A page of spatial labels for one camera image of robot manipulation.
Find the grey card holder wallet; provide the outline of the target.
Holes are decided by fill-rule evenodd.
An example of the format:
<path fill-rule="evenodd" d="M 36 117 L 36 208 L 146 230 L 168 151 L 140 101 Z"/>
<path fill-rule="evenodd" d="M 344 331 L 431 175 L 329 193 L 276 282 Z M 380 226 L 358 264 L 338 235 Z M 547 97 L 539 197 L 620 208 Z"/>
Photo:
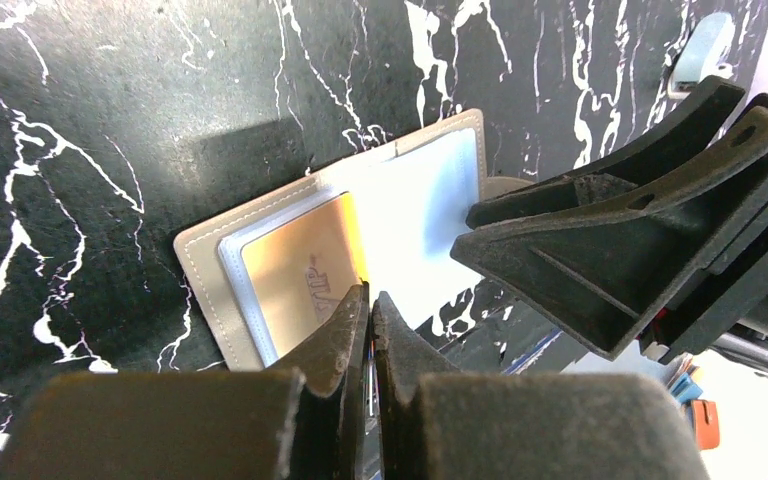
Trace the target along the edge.
<path fill-rule="evenodd" d="M 488 174 L 474 108 L 185 229 L 174 250 L 227 367 L 259 370 L 355 284 L 388 293 L 410 327 L 439 317 L 481 279 L 450 255 L 469 208 L 523 185 Z"/>

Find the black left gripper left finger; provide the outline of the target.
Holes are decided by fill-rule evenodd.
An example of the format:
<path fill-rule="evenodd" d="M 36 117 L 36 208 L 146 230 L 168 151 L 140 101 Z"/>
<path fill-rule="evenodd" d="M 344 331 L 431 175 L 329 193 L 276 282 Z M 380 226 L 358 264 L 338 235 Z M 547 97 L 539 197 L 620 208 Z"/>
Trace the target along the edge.
<path fill-rule="evenodd" d="M 356 479 L 367 284 L 261 371 L 74 373 L 19 417 L 0 479 Z"/>

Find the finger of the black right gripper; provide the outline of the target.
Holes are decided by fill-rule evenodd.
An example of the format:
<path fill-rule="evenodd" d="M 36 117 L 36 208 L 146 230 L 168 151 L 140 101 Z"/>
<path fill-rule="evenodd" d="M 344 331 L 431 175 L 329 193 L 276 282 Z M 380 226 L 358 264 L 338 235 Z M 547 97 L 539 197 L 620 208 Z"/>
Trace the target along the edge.
<path fill-rule="evenodd" d="M 627 145 L 583 167 L 482 200 L 470 208 L 466 224 L 477 229 L 563 211 L 650 183 L 702 152 L 745 94 L 730 81 L 708 77 L 662 121 Z"/>

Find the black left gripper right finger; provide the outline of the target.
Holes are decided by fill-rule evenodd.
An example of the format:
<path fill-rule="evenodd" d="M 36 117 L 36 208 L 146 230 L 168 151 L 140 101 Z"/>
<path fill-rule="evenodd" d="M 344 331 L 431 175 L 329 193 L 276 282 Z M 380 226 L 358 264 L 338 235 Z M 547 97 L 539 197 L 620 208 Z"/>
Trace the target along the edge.
<path fill-rule="evenodd" d="M 371 311 L 387 479 L 704 479 L 677 403 L 639 374 L 464 372 L 381 294 Z"/>

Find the gold VIP card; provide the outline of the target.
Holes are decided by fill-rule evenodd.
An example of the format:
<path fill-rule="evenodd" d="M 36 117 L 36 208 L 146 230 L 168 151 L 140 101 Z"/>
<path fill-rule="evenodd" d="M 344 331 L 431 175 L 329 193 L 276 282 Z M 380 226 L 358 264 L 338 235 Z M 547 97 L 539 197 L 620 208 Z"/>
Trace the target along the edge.
<path fill-rule="evenodd" d="M 368 278 L 357 208 L 349 192 L 299 201 L 241 234 L 245 270 L 236 291 L 266 366 L 288 354 Z"/>

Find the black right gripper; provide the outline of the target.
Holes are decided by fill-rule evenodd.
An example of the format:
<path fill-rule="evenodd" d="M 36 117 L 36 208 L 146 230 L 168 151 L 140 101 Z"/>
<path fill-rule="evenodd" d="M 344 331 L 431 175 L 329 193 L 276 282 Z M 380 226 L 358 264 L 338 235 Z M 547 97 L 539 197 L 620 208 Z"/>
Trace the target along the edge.
<path fill-rule="evenodd" d="M 664 364 L 732 337 L 768 341 L 768 105 L 650 183 L 469 227 L 451 255 L 608 359 L 634 339 Z"/>

